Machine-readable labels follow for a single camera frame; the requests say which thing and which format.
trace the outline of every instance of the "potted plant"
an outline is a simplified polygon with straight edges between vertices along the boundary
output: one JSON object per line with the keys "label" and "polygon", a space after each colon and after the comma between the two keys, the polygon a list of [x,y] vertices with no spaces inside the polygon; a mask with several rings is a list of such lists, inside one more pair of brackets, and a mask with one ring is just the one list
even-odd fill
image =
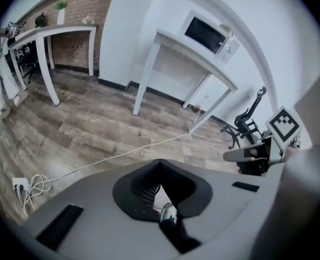
{"label": "potted plant", "polygon": [[64,10],[65,8],[67,8],[67,6],[68,6],[67,1],[66,2],[60,1],[55,4],[54,8],[58,10],[57,25],[61,25],[64,23]]}

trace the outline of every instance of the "baseboard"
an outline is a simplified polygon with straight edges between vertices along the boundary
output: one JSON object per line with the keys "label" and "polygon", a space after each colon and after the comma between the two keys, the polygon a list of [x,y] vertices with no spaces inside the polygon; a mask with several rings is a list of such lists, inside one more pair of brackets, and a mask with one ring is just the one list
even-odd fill
{"label": "baseboard", "polygon": [[[133,81],[129,81],[129,83],[125,86],[125,85],[122,85],[122,84],[118,84],[118,83],[114,83],[114,82],[111,82],[111,81],[107,81],[107,80],[104,80],[104,79],[101,79],[99,78],[99,84],[102,84],[104,86],[107,86],[107,87],[110,87],[110,88],[114,88],[114,89],[118,89],[118,90],[122,90],[124,92],[127,92],[128,89],[130,87],[135,87],[135,88],[139,88],[139,84],[136,83],[136,82],[133,82]],[[156,89],[153,89],[153,88],[149,88],[147,87],[146,89],[147,92],[150,92],[152,94],[156,94],[157,96],[160,96],[162,98],[166,98],[168,100],[171,100],[177,104],[180,104],[180,105],[183,105],[184,104],[184,101],[183,100],[180,100],[180,99],[177,99],[175,97],[172,97],[168,94],[165,94],[163,92],[160,92],[159,90],[156,90]],[[220,118],[217,118],[216,116],[212,115],[210,117],[211,119],[217,121],[218,123],[221,123],[225,126],[230,126],[231,128],[233,128],[234,130],[236,130],[236,127],[234,125],[231,125],[229,123],[227,123],[226,121],[220,119]]]}
{"label": "baseboard", "polygon": [[[87,67],[66,66],[65,64],[59,64],[59,63],[55,63],[54,66],[55,68],[73,70],[75,72],[82,72],[82,73],[89,74],[89,69]],[[94,69],[94,76],[98,76],[98,75],[99,75],[98,69]]]}

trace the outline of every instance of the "wooden floor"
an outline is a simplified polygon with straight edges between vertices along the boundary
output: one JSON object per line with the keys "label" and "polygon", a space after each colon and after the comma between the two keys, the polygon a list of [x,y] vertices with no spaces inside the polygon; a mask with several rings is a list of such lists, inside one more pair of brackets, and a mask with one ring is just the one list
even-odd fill
{"label": "wooden floor", "polygon": [[[78,167],[180,134],[196,116],[168,99],[145,93],[132,115],[136,89],[127,93],[97,84],[96,77],[57,70],[53,83],[60,99],[53,106],[41,75],[28,85],[29,97],[0,122],[0,211],[17,223],[25,219],[12,189],[13,177],[45,174],[55,178]],[[83,169],[53,183],[34,198],[36,206],[87,175],[138,161],[167,158],[218,171],[237,172],[223,161],[230,137],[209,120],[192,135],[142,149]]]}

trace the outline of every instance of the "brick wall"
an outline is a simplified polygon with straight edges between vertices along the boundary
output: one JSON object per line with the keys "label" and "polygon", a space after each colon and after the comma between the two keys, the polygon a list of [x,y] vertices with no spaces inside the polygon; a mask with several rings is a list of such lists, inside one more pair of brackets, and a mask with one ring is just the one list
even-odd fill
{"label": "brick wall", "polygon": [[[68,2],[68,7],[65,10],[65,24],[81,23],[83,18],[89,15],[98,25],[94,48],[94,69],[98,70],[103,25],[111,0],[46,0],[19,20],[18,23],[26,21],[25,30],[32,29],[35,27],[36,17],[44,13],[47,25],[56,25],[58,11],[54,9],[54,5],[58,1]],[[54,63],[87,68],[88,43],[88,32],[73,32],[53,36]]]}

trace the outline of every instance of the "small plant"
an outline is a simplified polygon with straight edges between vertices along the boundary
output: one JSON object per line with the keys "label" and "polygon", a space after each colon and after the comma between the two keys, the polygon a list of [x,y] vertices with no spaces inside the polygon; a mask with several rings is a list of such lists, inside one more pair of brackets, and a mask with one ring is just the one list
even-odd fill
{"label": "small plant", "polygon": [[58,11],[67,8],[68,6],[68,2],[64,2],[64,1],[59,1],[55,4],[54,8]]}

